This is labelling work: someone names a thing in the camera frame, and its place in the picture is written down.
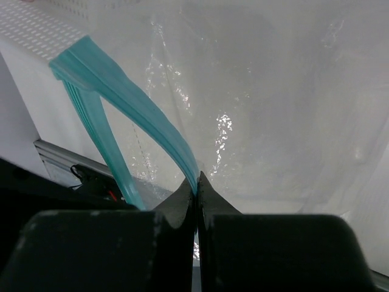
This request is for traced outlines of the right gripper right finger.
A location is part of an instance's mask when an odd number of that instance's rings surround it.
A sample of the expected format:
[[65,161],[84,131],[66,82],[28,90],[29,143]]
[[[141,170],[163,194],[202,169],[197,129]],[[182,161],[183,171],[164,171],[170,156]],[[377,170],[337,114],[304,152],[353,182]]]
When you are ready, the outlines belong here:
[[203,291],[375,291],[342,218],[242,214],[201,175],[197,195]]

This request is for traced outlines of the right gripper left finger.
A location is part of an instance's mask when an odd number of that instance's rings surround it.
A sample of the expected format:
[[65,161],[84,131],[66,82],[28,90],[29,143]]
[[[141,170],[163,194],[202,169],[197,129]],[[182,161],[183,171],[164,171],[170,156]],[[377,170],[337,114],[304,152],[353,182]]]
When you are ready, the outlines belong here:
[[188,181],[149,211],[41,211],[22,229],[1,290],[190,291],[194,232]]

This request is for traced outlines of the clear zip top bag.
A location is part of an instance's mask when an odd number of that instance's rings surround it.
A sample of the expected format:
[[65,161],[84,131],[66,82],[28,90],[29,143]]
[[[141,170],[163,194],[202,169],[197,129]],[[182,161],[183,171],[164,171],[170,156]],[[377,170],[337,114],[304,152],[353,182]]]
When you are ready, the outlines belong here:
[[109,2],[49,65],[140,209],[341,213],[388,145],[387,1]]

